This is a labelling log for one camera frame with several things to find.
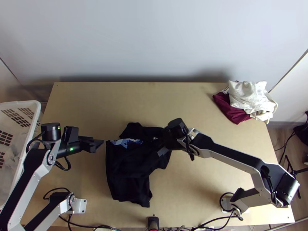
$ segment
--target white wall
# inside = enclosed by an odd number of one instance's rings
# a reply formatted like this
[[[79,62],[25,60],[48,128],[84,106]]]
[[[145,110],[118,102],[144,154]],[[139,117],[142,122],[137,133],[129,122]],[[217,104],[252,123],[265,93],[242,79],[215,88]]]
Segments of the white wall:
[[[305,122],[308,110],[308,54],[270,92],[278,102],[273,121]]]
[[[307,0],[0,1],[0,57],[23,84],[218,71],[269,90],[308,47]]]
[[[33,97],[0,60],[0,103],[31,99]]]

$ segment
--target pile of clothes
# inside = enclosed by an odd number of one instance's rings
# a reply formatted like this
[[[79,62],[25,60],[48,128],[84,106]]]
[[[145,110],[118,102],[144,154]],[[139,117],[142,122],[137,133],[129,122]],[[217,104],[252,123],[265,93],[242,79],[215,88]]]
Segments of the pile of clothes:
[[[235,124],[255,118],[269,123],[278,104],[265,90],[266,81],[233,82],[213,99],[225,116]]]

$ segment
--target metal bracket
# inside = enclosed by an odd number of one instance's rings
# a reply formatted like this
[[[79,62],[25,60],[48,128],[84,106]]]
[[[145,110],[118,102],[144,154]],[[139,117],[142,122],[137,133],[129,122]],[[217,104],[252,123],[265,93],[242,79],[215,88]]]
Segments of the metal bracket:
[[[87,208],[87,200],[76,198],[74,195],[70,199],[70,206],[72,210],[68,210],[68,214],[82,214]]]
[[[222,207],[223,207],[224,209],[226,209],[226,210],[231,210],[231,209],[233,209],[233,207],[232,207],[231,204],[230,204],[231,198],[232,198],[231,196],[224,196],[224,197],[221,199],[221,205],[222,205]],[[229,212],[225,211],[223,208],[221,208],[221,211],[222,211],[223,213],[229,213]]]

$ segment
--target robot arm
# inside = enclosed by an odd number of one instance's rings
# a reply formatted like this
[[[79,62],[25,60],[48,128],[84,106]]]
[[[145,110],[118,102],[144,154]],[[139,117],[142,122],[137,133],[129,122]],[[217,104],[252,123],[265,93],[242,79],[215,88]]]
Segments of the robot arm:
[[[59,123],[42,124],[42,140],[46,148],[33,147],[23,163],[23,173],[0,212],[0,231],[47,230],[62,213],[84,213],[87,200],[77,199],[72,192],[54,192],[49,204],[26,226],[20,220],[40,179],[50,172],[56,159],[81,151],[95,153],[104,141],[78,136],[77,127],[65,127],[63,136]]]
[[[241,215],[249,207],[265,204],[286,208],[300,186],[279,164],[265,163],[257,157],[215,144],[198,130],[188,129],[181,118],[172,120],[164,128],[162,140],[162,149],[184,150],[192,160],[193,156],[212,157],[251,174],[254,188],[246,191],[239,188],[232,197],[226,196],[222,200],[226,211],[235,209],[235,213]]]

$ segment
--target wooden floor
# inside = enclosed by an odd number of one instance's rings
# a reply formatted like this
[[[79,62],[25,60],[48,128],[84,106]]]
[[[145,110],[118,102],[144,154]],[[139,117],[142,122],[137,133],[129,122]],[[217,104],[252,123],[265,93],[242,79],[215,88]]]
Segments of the wooden floor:
[[[269,135],[271,137],[271,141],[273,143],[274,149],[280,148],[284,145],[287,138],[292,133],[292,130],[282,130],[282,129],[272,129],[269,130]],[[283,152],[283,149],[276,152],[277,159],[279,160],[281,157],[281,154]],[[293,136],[290,141],[288,142],[287,148],[286,148],[286,154],[289,157],[289,160],[292,163],[292,166],[294,170],[299,170],[302,168],[307,167],[307,165],[303,164],[303,160],[305,156],[308,154],[308,146],[303,144],[297,136]],[[287,168],[287,163],[282,161],[282,166],[284,168]],[[304,172],[301,174],[298,174],[296,176],[297,180],[301,184],[300,186],[300,193],[301,193],[301,199],[299,199],[297,196],[292,201],[292,209],[293,214],[295,217],[295,220],[299,220],[301,218],[308,216],[308,172]],[[281,224],[271,224],[271,227],[277,227]],[[241,230],[252,230],[253,231],[264,231],[269,229],[269,226],[238,226],[238,227],[232,227],[235,231],[241,231]],[[67,227],[60,228],[60,227],[51,227],[49,231],[64,231],[68,230]],[[91,230],[91,229],[84,229],[84,228],[72,228],[73,231],[83,231],[83,230]],[[123,231],[143,231],[143,229],[123,229]],[[294,224],[292,226],[280,229],[280,231],[307,231],[308,230],[308,220]]]

